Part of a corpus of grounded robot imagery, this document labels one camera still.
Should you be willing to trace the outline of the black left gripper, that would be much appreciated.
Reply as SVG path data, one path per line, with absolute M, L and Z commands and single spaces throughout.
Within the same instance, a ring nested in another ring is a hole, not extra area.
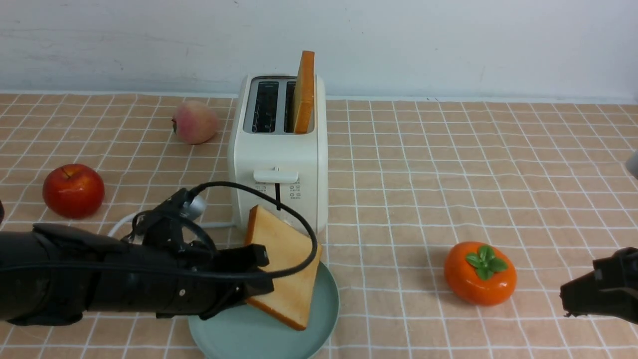
M 194 221 L 205 202 L 182 188 L 154 209 L 135 214 L 125 241 L 129 256 L 152 273 L 132 273 L 132 304 L 141 311 L 142 295 L 150 296 L 158 318 L 198 316 L 207 320 L 274 291 L 273 280 L 246 280 L 249 271 L 270 264 L 264 245 L 219 249 Z

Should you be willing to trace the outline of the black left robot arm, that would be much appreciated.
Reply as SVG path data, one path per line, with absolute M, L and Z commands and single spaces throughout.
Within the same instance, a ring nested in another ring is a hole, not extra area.
M 1 319 L 16 326 L 68 326 L 85 312 L 153 313 L 207 320 L 274 291 L 272 279 L 212 280 L 203 273 L 261 273 L 265 248 L 212 254 L 187 243 L 177 221 L 196 219 L 203 200 L 180 189 L 138 221 L 128 238 L 57 223 L 1 233 Z

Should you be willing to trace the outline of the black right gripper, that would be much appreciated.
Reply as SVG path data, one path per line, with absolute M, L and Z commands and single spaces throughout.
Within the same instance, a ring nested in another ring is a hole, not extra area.
M 566 317 L 597 315 L 638 323 L 638 250 L 593 260 L 593 270 L 560 288 Z

